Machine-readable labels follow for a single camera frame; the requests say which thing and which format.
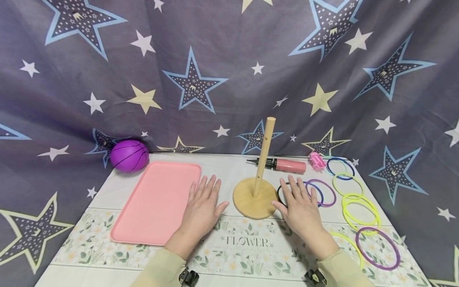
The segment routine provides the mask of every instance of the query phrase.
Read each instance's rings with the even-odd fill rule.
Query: pink tray
[[[110,232],[115,242],[163,246],[182,223],[192,182],[201,167],[152,162]]]

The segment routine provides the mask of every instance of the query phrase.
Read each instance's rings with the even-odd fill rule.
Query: purple ring
[[[395,256],[397,258],[394,266],[391,266],[391,267],[384,267],[382,265],[379,265],[377,264],[375,261],[371,260],[366,254],[365,252],[362,250],[362,247],[360,246],[360,242],[358,240],[360,234],[362,233],[362,231],[365,231],[365,230],[370,230],[370,231],[376,231],[377,233],[379,233],[382,237],[384,237],[387,242],[389,242],[389,244],[392,246],[392,248],[394,248],[395,250]],[[355,234],[355,243],[357,244],[357,248],[358,250],[360,251],[360,253],[362,254],[362,256],[368,261],[370,262],[374,267],[376,268],[379,268],[379,269],[382,269],[382,270],[387,270],[387,271],[391,271],[391,270],[394,270],[396,269],[399,265],[400,265],[400,252],[398,251],[398,248],[397,246],[395,245],[394,241],[392,241],[391,238],[389,238],[389,236],[387,236],[386,233],[382,232],[381,230],[379,229],[376,229],[374,227],[370,227],[370,226],[367,226],[367,227],[362,227],[360,228],[357,233]]]
[[[320,182],[320,183],[324,184],[333,193],[333,202],[332,203],[322,203],[321,206],[323,206],[323,207],[331,207],[331,206],[333,206],[336,203],[336,192],[333,190],[333,188],[331,188],[330,185],[328,185],[326,182],[324,182],[322,180],[311,179],[311,180],[305,181],[305,184],[306,184],[305,187],[306,187],[306,191],[308,192],[309,198],[311,198],[311,193],[308,190],[308,184],[313,183],[313,182]]]

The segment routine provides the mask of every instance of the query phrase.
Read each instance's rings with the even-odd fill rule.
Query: light green sleeve
[[[319,270],[327,279],[327,287],[375,287],[342,249],[319,261]]]
[[[150,259],[131,287],[181,287],[179,275],[185,260],[162,248]]]

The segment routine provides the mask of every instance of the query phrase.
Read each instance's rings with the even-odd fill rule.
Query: round wooden base
[[[276,189],[269,182],[262,180],[258,198],[254,198],[254,185],[254,177],[241,180],[234,189],[233,202],[242,215],[251,219],[265,219],[276,211],[276,208],[271,205],[271,201],[279,200]]]

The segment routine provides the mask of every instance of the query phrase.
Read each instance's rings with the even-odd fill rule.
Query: purple basketball
[[[110,162],[122,172],[141,170],[148,163],[148,149],[140,141],[121,141],[113,147]]]

